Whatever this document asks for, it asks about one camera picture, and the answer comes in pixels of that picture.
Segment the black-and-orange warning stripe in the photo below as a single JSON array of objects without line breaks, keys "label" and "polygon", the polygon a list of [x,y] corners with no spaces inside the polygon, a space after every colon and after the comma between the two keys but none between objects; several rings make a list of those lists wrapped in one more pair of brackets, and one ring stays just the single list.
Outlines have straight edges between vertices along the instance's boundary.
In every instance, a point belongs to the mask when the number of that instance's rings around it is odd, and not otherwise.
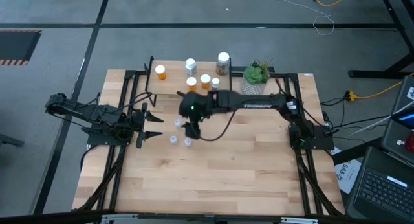
[{"label": "black-and-orange warning stripe", "polygon": [[25,60],[0,60],[0,65],[27,65]]},{"label": "black-and-orange warning stripe", "polygon": [[31,32],[31,33],[41,33],[41,30],[12,30],[12,29],[4,29],[0,30],[0,32]]}]

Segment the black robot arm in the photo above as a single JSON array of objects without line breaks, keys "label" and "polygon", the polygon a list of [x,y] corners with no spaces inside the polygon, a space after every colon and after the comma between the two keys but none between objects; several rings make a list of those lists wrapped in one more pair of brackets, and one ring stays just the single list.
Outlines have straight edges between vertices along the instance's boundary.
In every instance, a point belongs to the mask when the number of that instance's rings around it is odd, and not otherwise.
[{"label": "black robot arm", "polygon": [[301,106],[293,96],[283,95],[241,95],[235,91],[208,91],[206,96],[189,92],[177,94],[183,97],[179,107],[179,114],[189,118],[185,125],[186,136],[199,139],[199,122],[216,113],[228,113],[239,108],[276,109],[287,121],[294,123],[299,139],[314,137],[314,126],[301,115]]},{"label": "black robot arm", "polygon": [[[98,96],[93,101],[81,104],[58,93],[50,96],[45,108],[51,115],[70,115],[91,123],[91,127],[82,127],[82,131],[89,135],[88,144],[91,145],[126,145],[135,131],[142,132],[145,120],[163,122],[147,110],[146,103],[142,104],[141,110],[126,115],[122,108],[98,105]],[[160,134],[147,131],[145,139]]]}]

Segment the laptop keyboard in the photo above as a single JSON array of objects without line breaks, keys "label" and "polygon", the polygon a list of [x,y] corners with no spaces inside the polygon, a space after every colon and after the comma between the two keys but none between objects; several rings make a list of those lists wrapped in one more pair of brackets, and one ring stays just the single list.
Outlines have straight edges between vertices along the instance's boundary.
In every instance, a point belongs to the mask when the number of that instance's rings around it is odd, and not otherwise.
[{"label": "laptop keyboard", "polygon": [[414,220],[414,191],[366,171],[359,196],[408,220]]}]

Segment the white cable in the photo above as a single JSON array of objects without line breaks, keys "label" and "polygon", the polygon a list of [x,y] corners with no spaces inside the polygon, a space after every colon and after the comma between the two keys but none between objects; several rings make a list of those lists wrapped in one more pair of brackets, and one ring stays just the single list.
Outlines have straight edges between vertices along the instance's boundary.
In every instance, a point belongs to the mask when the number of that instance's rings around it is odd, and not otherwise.
[{"label": "white cable", "polygon": [[[414,101],[410,102],[409,104],[405,105],[404,107],[402,107],[402,108],[401,108],[401,109],[399,109],[398,111],[394,112],[394,113],[393,113],[393,115],[394,115],[395,113],[399,113],[400,111],[402,111],[402,110],[404,110],[405,108],[409,107],[411,104],[414,104]],[[389,116],[388,116],[388,117],[386,117],[386,118],[383,118],[382,120],[380,120],[380,121],[378,121],[378,122],[375,122],[374,124],[371,124],[371,125],[369,125],[369,126],[367,126],[367,127],[363,128],[363,129],[359,129],[358,131],[355,131],[354,133],[351,133],[350,135],[346,136],[345,138],[349,138],[350,136],[353,136],[353,135],[355,135],[355,134],[357,134],[357,133],[359,133],[359,132],[361,132],[361,131],[363,131],[363,130],[366,130],[367,128],[371,128],[371,127],[373,127],[373,126],[376,126],[377,124],[379,124],[379,123],[381,123],[381,122],[383,122],[383,121],[385,121],[385,120],[388,120],[390,117],[391,117],[391,115],[389,115]]]},{"label": "white cable", "polygon": [[[300,7],[306,8],[306,9],[308,9],[308,10],[313,10],[313,11],[315,11],[316,13],[323,14],[323,15],[321,15],[321,16],[316,16],[316,17],[315,17],[315,20],[314,20],[314,21],[313,21],[313,23],[312,23],[312,24],[313,24],[313,28],[315,28],[316,32],[317,32],[320,36],[326,36],[326,35],[332,34],[332,33],[334,32],[334,30],[335,30],[335,22],[334,22],[331,18],[329,18],[331,15],[327,15],[327,14],[325,14],[325,13],[321,12],[321,11],[318,11],[318,10],[312,9],[311,7],[307,7],[307,6],[304,6],[304,5],[301,5],[301,4],[297,4],[297,3],[293,3],[293,2],[288,1],[288,0],[275,0],[275,1],[285,1],[285,2],[290,3],[290,4],[292,4],[292,5],[297,5],[297,6],[300,6]],[[328,33],[324,33],[324,34],[322,34],[322,33],[320,33],[320,32],[319,32],[318,28],[316,28],[316,27],[315,27],[316,20],[318,20],[318,18],[319,18],[319,17],[326,17],[326,18],[327,18],[327,19],[328,19],[328,20],[329,20],[329,21],[333,24],[331,32],[328,32]]]}]

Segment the concrete floor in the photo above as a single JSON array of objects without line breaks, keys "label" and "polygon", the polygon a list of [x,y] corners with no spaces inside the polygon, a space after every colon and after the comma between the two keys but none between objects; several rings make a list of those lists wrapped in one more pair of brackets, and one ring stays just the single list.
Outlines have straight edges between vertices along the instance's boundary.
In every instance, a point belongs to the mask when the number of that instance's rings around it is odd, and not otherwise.
[{"label": "concrete floor", "polygon": [[[336,23],[392,23],[382,0],[345,0],[333,8],[312,0],[290,1],[331,14]],[[390,1],[414,39],[413,23],[402,4]],[[0,23],[94,23],[101,2],[0,0]],[[315,16],[310,10],[273,0],[109,0],[103,23],[312,23]],[[31,212],[61,124],[45,114],[43,106],[51,94],[72,93],[91,32],[44,29],[29,65],[0,66],[0,133],[26,142],[22,148],[3,145],[0,149],[0,216]],[[108,69],[142,69],[151,55],[161,60],[215,60],[221,51],[232,55],[234,65],[270,55],[278,71],[314,73],[320,100],[328,100],[347,89],[370,95],[394,84],[396,80],[350,79],[347,71],[386,69],[405,56],[408,48],[394,30],[337,29],[332,35],[319,36],[314,29],[101,29],[79,101],[90,100],[101,90]],[[389,114],[397,91],[346,103],[345,122]],[[340,122],[341,106],[323,109],[335,124]],[[371,140],[383,130],[354,137]],[[338,136],[352,132],[344,129]],[[86,139],[78,126],[71,125],[45,212],[71,209]],[[337,147],[357,144],[341,141]]]}]

